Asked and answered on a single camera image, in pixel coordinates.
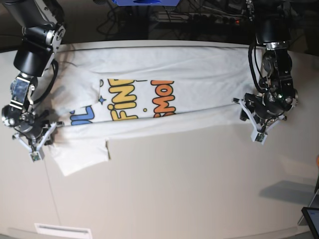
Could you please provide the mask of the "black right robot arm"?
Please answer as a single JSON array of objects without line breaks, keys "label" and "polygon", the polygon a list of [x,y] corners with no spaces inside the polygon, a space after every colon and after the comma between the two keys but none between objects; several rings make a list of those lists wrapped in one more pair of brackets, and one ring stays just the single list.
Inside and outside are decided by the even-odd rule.
[{"label": "black right robot arm", "polygon": [[57,77],[56,52],[65,34],[64,10],[56,0],[2,0],[1,4],[22,27],[22,42],[14,58],[19,71],[10,86],[10,103],[2,110],[2,121],[24,136],[31,147],[36,147],[48,132],[50,124],[45,117],[34,111],[48,95],[33,100],[38,78],[53,68]]}]

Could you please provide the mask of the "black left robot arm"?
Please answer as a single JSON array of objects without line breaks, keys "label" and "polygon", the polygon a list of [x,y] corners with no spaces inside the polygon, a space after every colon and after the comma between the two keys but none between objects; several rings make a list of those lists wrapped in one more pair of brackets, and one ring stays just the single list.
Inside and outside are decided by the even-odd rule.
[{"label": "black left robot arm", "polygon": [[266,126],[298,100],[288,53],[290,20],[282,0],[248,0],[246,5],[255,30],[248,61],[257,94],[246,93],[243,101],[253,119]]}]

